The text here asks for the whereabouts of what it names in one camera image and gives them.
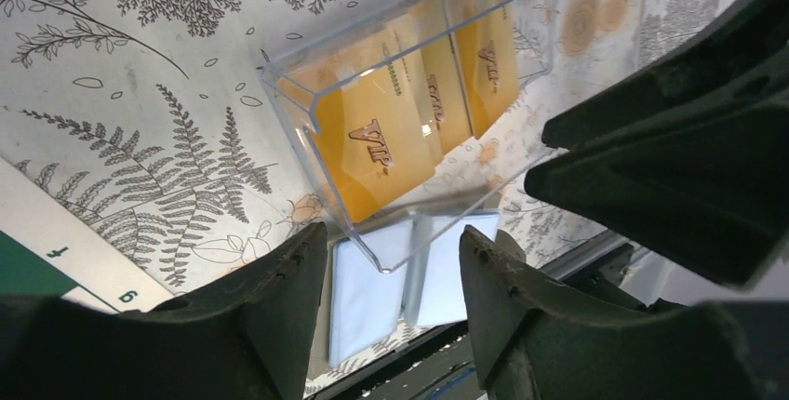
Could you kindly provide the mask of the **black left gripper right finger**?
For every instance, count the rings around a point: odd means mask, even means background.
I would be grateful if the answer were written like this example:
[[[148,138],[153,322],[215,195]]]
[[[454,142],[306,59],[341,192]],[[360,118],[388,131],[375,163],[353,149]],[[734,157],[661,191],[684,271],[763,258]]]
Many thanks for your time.
[[[492,399],[784,399],[788,305],[596,297],[474,227],[459,259],[479,386]]]

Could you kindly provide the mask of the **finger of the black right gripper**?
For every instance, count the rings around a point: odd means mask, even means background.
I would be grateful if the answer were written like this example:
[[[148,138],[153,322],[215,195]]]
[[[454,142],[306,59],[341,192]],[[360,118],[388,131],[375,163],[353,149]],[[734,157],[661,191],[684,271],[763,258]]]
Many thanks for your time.
[[[635,127],[532,168],[524,188],[711,282],[751,287],[788,248],[788,109]]]
[[[574,146],[691,102],[754,69],[788,40],[788,0],[736,0],[688,42],[548,120],[541,141]]]

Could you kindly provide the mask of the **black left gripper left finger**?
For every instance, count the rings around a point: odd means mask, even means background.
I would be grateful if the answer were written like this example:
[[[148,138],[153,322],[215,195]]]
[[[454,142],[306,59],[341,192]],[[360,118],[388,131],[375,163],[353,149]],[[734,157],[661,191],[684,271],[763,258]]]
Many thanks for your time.
[[[328,262],[314,222],[150,312],[1,299],[5,399],[299,399]]]

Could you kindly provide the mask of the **clear acrylic card box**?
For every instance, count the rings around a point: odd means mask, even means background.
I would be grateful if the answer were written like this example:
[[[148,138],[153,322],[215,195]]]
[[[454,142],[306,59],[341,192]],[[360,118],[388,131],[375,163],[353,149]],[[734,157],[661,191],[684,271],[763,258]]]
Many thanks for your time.
[[[547,156],[546,121],[636,65],[643,0],[384,0],[261,67],[340,239],[404,266]]]

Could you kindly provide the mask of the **gold VIP card stack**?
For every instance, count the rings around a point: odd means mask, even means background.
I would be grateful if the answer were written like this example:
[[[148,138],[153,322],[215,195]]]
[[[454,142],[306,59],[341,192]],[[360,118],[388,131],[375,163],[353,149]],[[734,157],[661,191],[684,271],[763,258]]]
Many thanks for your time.
[[[444,151],[413,14],[389,20],[276,84],[306,110],[309,137],[351,223],[360,223],[430,179]]]

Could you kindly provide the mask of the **grey card holder wallet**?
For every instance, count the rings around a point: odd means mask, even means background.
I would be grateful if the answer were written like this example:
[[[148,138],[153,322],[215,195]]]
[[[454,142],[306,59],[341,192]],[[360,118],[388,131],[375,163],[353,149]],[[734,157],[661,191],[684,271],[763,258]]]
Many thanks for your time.
[[[395,260],[424,236],[434,238],[391,272],[379,271],[349,239],[331,244],[303,395],[320,392],[431,327],[466,320],[461,234],[472,226],[493,239],[499,222],[498,211],[478,209],[461,220],[420,215],[366,233],[370,246]]]

